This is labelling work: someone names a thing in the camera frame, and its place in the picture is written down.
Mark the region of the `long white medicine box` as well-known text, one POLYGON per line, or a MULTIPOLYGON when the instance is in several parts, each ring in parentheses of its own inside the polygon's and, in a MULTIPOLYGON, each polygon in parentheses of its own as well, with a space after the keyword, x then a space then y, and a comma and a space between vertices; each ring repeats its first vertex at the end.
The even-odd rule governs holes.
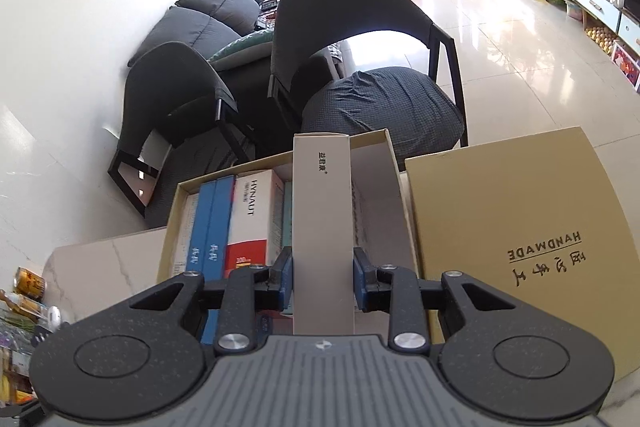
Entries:
POLYGON ((188 260, 196 207, 198 207, 198 193, 189 195, 184 202, 180 228, 176 239, 174 255, 172 256, 171 275, 173 277, 186 269, 186 260, 188 260))

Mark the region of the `red white bandage box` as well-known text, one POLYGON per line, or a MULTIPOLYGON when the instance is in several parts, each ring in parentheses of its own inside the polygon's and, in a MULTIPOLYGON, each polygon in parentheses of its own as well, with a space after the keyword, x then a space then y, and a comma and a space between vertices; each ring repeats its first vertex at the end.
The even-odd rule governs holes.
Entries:
POLYGON ((272 265, 281 249, 284 185, 273 169, 235 179, 224 276, 272 265))

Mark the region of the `white grey slim box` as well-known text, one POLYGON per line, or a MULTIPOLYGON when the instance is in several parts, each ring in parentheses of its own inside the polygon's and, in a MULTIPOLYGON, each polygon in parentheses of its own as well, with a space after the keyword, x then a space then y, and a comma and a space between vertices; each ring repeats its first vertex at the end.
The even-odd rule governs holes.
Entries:
POLYGON ((298 134, 293 145, 296 335, 355 332, 349 137, 298 134))

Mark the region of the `blue mask box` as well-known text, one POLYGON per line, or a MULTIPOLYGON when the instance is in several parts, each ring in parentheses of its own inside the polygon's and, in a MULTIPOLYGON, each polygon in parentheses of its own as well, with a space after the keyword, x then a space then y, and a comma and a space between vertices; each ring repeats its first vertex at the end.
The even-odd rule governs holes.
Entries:
POLYGON ((210 213, 215 197, 216 181, 209 181, 200 187, 198 205, 196 205, 193 228, 186 255, 186 272, 201 272, 208 234, 210 213))

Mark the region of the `teal white bear medicine box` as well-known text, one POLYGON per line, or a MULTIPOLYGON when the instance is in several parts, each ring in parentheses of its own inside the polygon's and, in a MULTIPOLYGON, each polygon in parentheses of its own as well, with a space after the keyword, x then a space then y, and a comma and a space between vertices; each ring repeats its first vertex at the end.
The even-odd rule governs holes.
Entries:
POLYGON ((283 191, 281 247, 292 246, 293 182, 286 181, 283 191))

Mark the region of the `white digital thermometer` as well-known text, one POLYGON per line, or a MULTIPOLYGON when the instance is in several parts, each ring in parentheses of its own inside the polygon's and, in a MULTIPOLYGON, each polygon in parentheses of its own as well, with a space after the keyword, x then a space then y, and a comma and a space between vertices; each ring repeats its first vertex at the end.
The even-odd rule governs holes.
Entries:
POLYGON ((46 327, 51 333, 56 332, 62 325, 63 319, 57 306, 47 307, 46 327))

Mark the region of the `clear glass spray bottle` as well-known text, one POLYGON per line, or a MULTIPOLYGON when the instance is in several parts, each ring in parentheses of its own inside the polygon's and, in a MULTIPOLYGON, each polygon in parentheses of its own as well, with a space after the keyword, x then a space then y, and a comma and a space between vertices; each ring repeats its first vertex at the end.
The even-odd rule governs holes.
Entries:
POLYGON ((22 294, 0 291, 1 300, 15 313, 28 317, 34 322, 46 321, 48 308, 38 301, 32 300, 22 294))

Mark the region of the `gold drink can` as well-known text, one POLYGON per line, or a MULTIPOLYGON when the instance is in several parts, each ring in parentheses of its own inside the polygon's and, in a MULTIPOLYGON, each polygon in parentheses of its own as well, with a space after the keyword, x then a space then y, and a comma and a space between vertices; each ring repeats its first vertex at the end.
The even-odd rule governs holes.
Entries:
POLYGON ((13 277, 13 288, 17 294, 41 303, 46 295, 47 282, 41 275, 18 267, 13 277))

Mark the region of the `tan shoe box lid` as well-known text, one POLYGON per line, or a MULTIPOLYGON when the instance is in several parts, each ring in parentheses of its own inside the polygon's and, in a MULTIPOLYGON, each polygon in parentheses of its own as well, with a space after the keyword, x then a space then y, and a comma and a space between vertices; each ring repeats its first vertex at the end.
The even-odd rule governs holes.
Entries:
POLYGON ((406 161, 423 274, 457 270, 597 336, 639 366, 639 256, 582 128, 406 161))

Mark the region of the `tan cardboard shoe box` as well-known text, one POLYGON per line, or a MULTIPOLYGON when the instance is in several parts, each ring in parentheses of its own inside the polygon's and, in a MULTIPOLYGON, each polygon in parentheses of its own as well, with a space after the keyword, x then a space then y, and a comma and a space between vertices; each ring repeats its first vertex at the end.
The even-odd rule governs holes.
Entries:
POLYGON ((293 183, 293 331, 302 335, 388 332, 382 312, 357 309, 352 250, 372 265, 416 269, 411 220, 387 130, 348 136, 299 134, 291 152, 250 161, 178 184, 157 278, 175 275, 178 237, 189 195, 220 176, 272 169, 293 183))

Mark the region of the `black dining chair left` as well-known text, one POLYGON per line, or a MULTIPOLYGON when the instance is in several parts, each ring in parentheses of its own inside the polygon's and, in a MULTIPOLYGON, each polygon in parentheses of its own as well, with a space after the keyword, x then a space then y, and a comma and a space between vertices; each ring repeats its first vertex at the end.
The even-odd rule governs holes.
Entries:
POLYGON ((254 136, 229 88, 182 42, 166 42, 134 63, 107 173, 145 225, 166 225, 177 185, 250 161, 254 136))

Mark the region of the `black dining chair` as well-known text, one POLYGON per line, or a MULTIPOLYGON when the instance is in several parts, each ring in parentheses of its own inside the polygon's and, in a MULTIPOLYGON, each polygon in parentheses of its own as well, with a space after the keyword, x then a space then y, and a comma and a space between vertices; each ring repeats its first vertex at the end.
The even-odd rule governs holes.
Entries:
POLYGON ((281 0, 269 98, 292 133, 387 130, 399 164, 469 143, 454 38, 411 0, 281 0))
POLYGON ((145 225, 166 225, 177 185, 250 161, 254 136, 229 88, 182 42, 166 42, 134 63, 107 173, 145 225))

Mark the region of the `black dining chair right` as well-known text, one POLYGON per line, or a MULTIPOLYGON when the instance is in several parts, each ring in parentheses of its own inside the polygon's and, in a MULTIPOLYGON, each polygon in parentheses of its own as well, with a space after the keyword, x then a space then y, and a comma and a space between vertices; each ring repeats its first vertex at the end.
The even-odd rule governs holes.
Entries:
POLYGON ((281 0, 269 98, 292 133, 387 130, 399 164, 469 143, 454 38, 411 0, 281 0))

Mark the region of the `grey sofa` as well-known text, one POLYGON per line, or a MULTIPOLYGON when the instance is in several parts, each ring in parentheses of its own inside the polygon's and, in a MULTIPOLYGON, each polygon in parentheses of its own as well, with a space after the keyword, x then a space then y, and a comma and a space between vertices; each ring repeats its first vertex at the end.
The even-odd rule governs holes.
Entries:
POLYGON ((127 65, 163 43, 178 41, 211 58, 258 28, 266 0, 178 0, 144 38, 127 65))

